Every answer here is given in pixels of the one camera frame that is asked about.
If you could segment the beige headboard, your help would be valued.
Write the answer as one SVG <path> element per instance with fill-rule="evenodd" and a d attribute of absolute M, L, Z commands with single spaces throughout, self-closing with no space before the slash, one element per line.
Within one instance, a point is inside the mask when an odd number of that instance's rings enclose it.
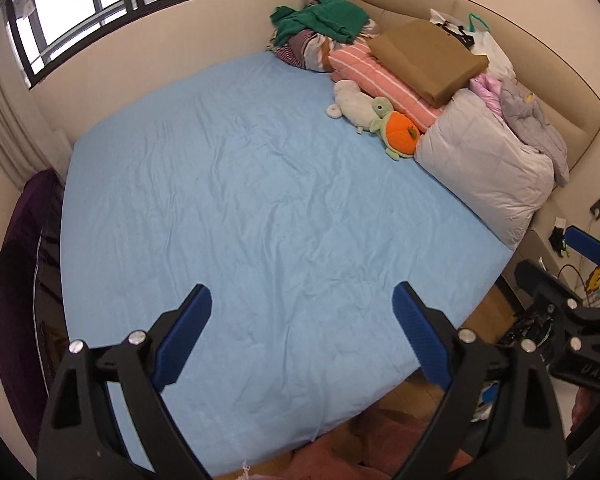
<path fill-rule="evenodd" d="M 568 148 L 574 168 L 600 133 L 600 97 L 555 50 L 502 14 L 472 0 L 351 0 L 362 6 L 382 28 L 410 18 L 430 17 L 432 9 L 465 25 L 475 14 L 490 28 L 495 42 L 513 63 L 517 79 L 542 102 L 550 122 Z"/>

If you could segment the green clothing pile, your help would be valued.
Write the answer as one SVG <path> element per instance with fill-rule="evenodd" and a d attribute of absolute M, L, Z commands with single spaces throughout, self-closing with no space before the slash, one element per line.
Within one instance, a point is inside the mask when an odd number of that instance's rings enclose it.
<path fill-rule="evenodd" d="M 348 0 L 316 0 L 301 10 L 278 6 L 270 15 L 275 28 L 273 44 L 280 47 L 305 29 L 350 44 L 369 19 L 362 8 Z"/>

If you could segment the beige curtain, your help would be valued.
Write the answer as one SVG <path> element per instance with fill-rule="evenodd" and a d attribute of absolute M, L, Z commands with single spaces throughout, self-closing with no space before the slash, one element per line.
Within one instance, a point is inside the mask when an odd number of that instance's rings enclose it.
<path fill-rule="evenodd" d="M 23 188 L 46 169 L 65 180 L 71 155 L 68 136 L 52 128 L 30 95 L 0 18 L 0 166 Z"/>

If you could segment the purple dark cloth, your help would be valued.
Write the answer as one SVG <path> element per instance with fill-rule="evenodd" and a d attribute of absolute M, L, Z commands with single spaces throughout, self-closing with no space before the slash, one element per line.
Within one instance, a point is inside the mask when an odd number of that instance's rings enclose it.
<path fill-rule="evenodd" d="M 38 243 L 60 189 L 53 169 L 38 172 L 24 185 L 0 250 L 0 379 L 32 451 L 38 449 L 48 399 L 34 319 Z"/>

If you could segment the pink striped pillow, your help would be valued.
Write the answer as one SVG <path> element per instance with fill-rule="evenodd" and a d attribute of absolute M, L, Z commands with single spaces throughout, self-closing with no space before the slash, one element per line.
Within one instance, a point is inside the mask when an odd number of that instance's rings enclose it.
<path fill-rule="evenodd" d="M 353 80 L 360 89 L 372 98 L 383 96 L 393 107 L 406 115 L 425 132 L 442 113 L 442 108 L 433 107 L 411 87 L 381 65 L 363 40 L 356 40 L 329 55 L 329 64 L 334 69 L 335 80 Z"/>

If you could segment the striped folded clothes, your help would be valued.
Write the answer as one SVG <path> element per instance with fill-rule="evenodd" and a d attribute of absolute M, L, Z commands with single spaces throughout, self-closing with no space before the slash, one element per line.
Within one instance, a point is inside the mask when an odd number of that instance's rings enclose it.
<path fill-rule="evenodd" d="M 345 72 L 357 62 L 370 58 L 370 48 L 366 41 L 380 33 L 380 27 L 371 18 L 363 26 L 352 44 L 339 42 L 334 38 L 305 28 L 297 32 L 281 46 L 274 46 L 273 35 L 266 50 L 290 66 L 317 73 Z"/>

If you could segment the grey jacket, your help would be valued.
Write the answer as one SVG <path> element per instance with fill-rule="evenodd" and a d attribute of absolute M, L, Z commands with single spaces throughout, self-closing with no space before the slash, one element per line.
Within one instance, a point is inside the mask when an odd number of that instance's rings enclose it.
<path fill-rule="evenodd" d="M 553 163 L 555 183 L 569 183 L 568 148 L 544 113 L 535 94 L 513 79 L 502 81 L 501 110 L 506 124 L 524 144 L 546 155 Z"/>

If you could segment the grey bedside cabinet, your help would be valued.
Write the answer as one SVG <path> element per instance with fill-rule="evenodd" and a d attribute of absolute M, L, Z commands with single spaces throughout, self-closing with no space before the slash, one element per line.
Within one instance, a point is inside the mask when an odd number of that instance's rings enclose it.
<path fill-rule="evenodd" d="M 532 297 L 522 290 L 515 280 L 517 264 L 527 259 L 539 263 L 548 273 L 559 276 L 564 284 L 583 296 L 579 269 L 580 255 L 569 248 L 560 256 L 550 246 L 547 234 L 529 230 L 498 278 L 498 287 L 515 310 L 527 310 L 532 305 Z"/>

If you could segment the wall power socket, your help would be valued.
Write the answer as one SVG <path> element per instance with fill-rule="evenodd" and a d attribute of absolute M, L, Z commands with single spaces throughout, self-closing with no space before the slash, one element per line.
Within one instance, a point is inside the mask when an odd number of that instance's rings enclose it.
<path fill-rule="evenodd" d="M 590 213 L 595 221 L 600 220 L 600 200 L 596 200 L 590 207 Z"/>

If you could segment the white pillow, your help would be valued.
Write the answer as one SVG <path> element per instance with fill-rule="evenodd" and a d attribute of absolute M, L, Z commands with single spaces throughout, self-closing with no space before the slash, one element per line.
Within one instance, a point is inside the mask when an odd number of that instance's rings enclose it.
<path fill-rule="evenodd" d="M 415 159 L 511 250 L 554 188 L 548 156 L 522 143 L 465 88 L 420 137 Z"/>

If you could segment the black item on cabinet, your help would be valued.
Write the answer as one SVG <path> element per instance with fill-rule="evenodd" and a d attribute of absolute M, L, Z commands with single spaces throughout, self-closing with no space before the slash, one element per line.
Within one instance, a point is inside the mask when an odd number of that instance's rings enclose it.
<path fill-rule="evenodd" d="M 565 239 L 565 228 L 558 228 L 554 226 L 553 231 L 550 233 L 548 241 L 550 247 L 554 250 L 554 253 L 559 258 L 565 258 L 569 256 L 569 250 Z"/>

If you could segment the orange green turtle plush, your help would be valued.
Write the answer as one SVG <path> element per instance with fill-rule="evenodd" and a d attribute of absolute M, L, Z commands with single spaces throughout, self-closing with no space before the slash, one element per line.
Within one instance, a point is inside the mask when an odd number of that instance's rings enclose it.
<path fill-rule="evenodd" d="M 422 136 L 414 122 L 383 96 L 372 99 L 372 109 L 376 118 L 370 123 L 370 132 L 384 144 L 385 153 L 393 160 L 413 157 Z"/>

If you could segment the light blue bed sheet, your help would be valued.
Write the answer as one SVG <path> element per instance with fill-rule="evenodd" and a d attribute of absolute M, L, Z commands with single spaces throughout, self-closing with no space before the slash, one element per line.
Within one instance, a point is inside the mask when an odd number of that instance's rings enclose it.
<path fill-rule="evenodd" d="M 163 399 L 210 474 L 298 448 L 417 368 L 409 282 L 463 323 L 512 253 L 411 159 L 326 115 L 329 76 L 207 68 L 76 141 L 61 216 L 71 338 L 117 344 L 198 284 L 211 318 Z"/>

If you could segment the white bicycle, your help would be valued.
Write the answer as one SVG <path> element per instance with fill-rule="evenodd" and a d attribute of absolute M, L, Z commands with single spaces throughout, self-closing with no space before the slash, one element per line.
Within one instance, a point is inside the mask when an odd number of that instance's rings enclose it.
<path fill-rule="evenodd" d="M 498 341 L 500 346 L 513 347 L 522 344 L 526 339 L 531 340 L 535 347 L 541 350 L 554 334 L 554 322 L 557 308 L 554 304 L 547 307 L 532 307 L 524 315 L 518 316 L 512 328 Z M 489 419 L 500 383 L 497 380 L 485 382 L 478 397 L 477 407 L 471 417 L 471 422 L 485 422 Z"/>

